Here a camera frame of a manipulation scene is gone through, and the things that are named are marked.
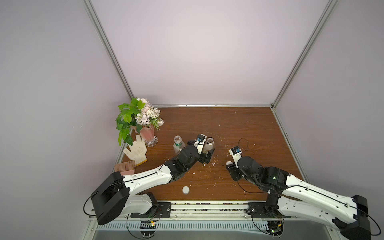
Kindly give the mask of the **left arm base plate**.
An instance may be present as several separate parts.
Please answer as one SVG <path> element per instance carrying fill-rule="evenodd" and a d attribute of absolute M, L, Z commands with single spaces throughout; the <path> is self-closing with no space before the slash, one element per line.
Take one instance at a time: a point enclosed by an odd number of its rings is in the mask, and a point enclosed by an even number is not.
<path fill-rule="evenodd" d="M 161 218 L 170 218 L 172 209 L 171 202 L 160 202 L 151 207 L 146 213 L 139 214 L 133 213 L 130 214 L 131 218 L 140 218 L 140 219 L 161 219 Z"/>

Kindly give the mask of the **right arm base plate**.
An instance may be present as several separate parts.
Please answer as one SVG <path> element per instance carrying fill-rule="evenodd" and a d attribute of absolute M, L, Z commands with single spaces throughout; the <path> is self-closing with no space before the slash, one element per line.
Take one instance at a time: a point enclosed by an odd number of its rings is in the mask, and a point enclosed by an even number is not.
<path fill-rule="evenodd" d="M 291 218 L 279 212 L 277 205 L 268 205 L 266 202 L 249 202 L 246 214 L 253 218 L 273 218 L 273 219 L 286 219 Z"/>

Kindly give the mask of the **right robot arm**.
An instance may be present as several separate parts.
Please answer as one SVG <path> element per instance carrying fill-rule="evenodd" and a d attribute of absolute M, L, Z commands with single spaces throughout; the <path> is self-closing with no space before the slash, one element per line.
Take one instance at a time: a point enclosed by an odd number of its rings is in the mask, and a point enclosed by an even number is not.
<path fill-rule="evenodd" d="M 226 163 L 234 181 L 244 179 L 267 193 L 265 203 L 250 205 L 257 218 L 298 217 L 338 230 L 348 240 L 371 239 L 367 199 L 346 197 L 313 186 L 276 167 L 263 167 L 251 157 L 236 154 Z"/>

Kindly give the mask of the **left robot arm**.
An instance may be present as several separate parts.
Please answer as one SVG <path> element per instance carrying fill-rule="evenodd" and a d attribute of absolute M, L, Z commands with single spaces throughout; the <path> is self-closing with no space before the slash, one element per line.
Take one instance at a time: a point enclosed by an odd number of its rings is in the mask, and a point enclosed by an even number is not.
<path fill-rule="evenodd" d="M 206 144 L 189 143 L 180 153 L 159 167 L 135 175 L 110 174 L 91 194 L 91 201 L 99 225 L 105 225 L 123 212 L 146 214 L 156 211 L 158 202 L 152 194 L 142 192 L 181 179 L 196 162 L 208 164 L 215 148 L 204 151 Z"/>

